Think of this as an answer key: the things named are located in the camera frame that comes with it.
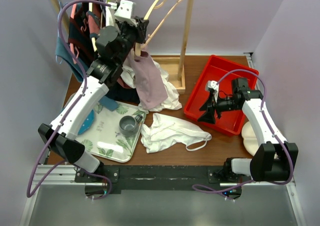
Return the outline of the white tank top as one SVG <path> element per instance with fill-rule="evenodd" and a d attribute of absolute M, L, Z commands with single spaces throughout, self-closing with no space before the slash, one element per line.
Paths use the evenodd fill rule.
<path fill-rule="evenodd" d="M 141 143 L 148 154 L 164 151 L 177 143 L 185 145 L 188 152 L 204 148 L 212 139 L 209 132 L 199 126 L 173 116 L 154 113 L 150 127 L 141 128 Z"/>

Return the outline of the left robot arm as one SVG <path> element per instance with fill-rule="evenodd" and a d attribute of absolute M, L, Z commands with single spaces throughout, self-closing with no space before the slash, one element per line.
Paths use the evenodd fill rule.
<path fill-rule="evenodd" d="M 60 115 L 49 125 L 41 124 L 38 133 L 45 146 L 68 163 L 86 171 L 86 177 L 99 182 L 104 164 L 76 141 L 78 132 L 99 100 L 116 84 L 123 63 L 136 43 L 146 41 L 149 20 L 141 17 L 116 21 L 103 27 L 95 41 L 97 58 L 85 72 L 83 82 Z"/>

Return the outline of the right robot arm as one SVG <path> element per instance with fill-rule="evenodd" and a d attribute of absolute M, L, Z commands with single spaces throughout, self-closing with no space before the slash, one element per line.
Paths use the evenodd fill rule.
<path fill-rule="evenodd" d="M 208 81 L 205 89 L 209 96 L 200 107 L 200 111 L 204 113 L 198 118 L 198 122 L 215 124 L 223 112 L 242 111 L 249 120 L 258 143 L 253 158 L 228 158 L 223 166 L 223 178 L 230 183 L 241 175 L 251 177 L 256 182 L 284 184 L 290 181 L 299 150 L 275 126 L 261 91 L 250 89 L 248 80 L 244 77 L 232 80 L 232 94 L 226 97 L 219 96 L 219 84 L 216 81 Z"/>

